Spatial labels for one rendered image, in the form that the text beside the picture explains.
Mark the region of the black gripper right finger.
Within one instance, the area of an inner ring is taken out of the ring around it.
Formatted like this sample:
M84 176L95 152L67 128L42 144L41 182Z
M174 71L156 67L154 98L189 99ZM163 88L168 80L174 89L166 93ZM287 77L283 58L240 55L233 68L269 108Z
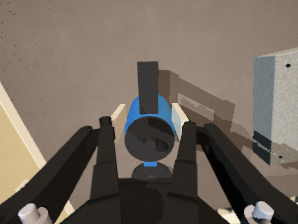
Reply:
M196 126L172 103L180 144L162 224L199 224L196 144L201 145L240 224L298 224L298 204L273 187L213 123Z

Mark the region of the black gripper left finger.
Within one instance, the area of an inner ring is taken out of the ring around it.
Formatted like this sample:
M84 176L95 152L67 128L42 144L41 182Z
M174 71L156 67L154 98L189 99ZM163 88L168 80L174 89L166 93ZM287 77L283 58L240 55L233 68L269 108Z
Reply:
M0 204L0 224L54 224L96 147L85 224L123 224L115 143L126 122L126 104L120 104L111 117L99 118L100 130L81 127L22 189Z

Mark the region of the black round disc with center stud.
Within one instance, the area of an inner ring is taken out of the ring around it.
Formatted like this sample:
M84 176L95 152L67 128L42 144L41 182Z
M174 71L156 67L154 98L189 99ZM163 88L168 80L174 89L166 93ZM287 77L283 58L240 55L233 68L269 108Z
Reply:
M156 178L171 178L170 170L162 163L157 162L157 166L146 166L144 163L139 164L132 172L133 179L152 180Z

